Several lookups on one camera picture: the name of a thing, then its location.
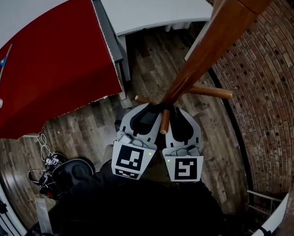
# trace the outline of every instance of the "person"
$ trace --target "person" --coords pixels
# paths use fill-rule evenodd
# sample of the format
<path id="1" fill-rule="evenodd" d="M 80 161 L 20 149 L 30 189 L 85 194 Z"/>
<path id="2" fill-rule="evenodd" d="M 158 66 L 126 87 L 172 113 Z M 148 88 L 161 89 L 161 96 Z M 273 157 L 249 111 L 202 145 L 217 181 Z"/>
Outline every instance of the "person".
<path id="1" fill-rule="evenodd" d="M 160 163 L 152 163 L 139 180 L 120 177 L 112 173 L 112 152 L 107 146 L 101 170 L 73 186 L 49 211 L 54 235 L 222 234 L 223 213 L 202 181 L 157 181 Z M 39 224 L 26 235 L 42 235 Z"/>

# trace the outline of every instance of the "coat rack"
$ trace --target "coat rack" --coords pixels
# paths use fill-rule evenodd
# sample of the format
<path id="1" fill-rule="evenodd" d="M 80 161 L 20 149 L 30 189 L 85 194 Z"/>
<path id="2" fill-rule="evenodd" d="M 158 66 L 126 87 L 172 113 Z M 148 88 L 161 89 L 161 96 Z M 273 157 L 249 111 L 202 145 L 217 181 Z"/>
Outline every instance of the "coat rack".
<path id="1" fill-rule="evenodd" d="M 216 0 L 207 31 L 182 71 L 177 75 L 161 103 L 174 104 L 184 93 L 231 99 L 233 92 L 221 88 L 193 86 L 207 70 L 235 43 L 272 0 Z M 151 103 L 136 96 L 137 101 Z M 166 134 L 170 111 L 163 111 L 160 133 Z"/>

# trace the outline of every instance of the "red brick wall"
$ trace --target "red brick wall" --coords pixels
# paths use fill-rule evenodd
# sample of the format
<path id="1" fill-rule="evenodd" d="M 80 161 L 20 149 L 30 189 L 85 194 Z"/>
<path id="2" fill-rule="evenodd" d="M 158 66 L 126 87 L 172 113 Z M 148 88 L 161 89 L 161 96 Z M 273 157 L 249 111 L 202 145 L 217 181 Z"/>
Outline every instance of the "red brick wall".
<path id="1" fill-rule="evenodd" d="M 294 2 L 273 0 L 213 66 L 240 126 L 254 190 L 289 192 L 280 235 L 294 235 Z"/>

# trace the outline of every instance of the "desk leg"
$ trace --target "desk leg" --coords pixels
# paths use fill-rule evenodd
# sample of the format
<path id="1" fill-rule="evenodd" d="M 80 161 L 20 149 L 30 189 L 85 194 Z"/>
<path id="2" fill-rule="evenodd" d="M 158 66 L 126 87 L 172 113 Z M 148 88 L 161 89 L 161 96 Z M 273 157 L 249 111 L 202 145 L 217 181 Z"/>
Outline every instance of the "desk leg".
<path id="1" fill-rule="evenodd" d="M 122 66 L 123 66 L 124 77 L 126 81 L 130 81 L 131 75 L 129 73 L 125 35 L 118 36 L 118 43 L 120 45 L 120 50 L 123 55 Z"/>
<path id="2" fill-rule="evenodd" d="M 203 26 L 200 34 L 198 34 L 197 38 L 195 39 L 193 45 L 191 46 L 190 50 L 188 51 L 188 53 L 186 54 L 186 56 L 184 57 L 185 61 L 188 60 L 188 58 L 191 56 L 192 52 L 194 51 L 195 47 L 198 45 L 198 43 L 200 42 L 200 40 L 204 37 L 207 29 L 209 26 L 209 22 L 206 22 L 205 25 Z"/>
<path id="3" fill-rule="evenodd" d="M 124 90 L 124 84 L 123 84 L 123 79 L 122 79 L 122 74 L 121 74 L 121 69 L 119 67 L 119 63 L 116 64 L 116 69 L 117 69 L 117 73 L 118 73 L 118 80 L 122 89 L 122 92 L 120 92 L 119 98 L 120 100 L 125 100 L 126 99 L 126 94 L 125 94 L 125 90 Z"/>

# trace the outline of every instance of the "white table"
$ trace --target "white table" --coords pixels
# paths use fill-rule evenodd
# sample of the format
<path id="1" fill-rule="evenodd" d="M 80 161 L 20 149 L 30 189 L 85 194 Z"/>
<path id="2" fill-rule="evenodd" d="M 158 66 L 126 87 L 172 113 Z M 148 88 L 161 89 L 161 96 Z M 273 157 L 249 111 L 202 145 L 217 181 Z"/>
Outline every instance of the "white table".
<path id="1" fill-rule="evenodd" d="M 205 0 L 101 0 L 123 52 L 123 71 L 130 80 L 125 35 L 157 26 L 209 21 L 212 6 Z"/>

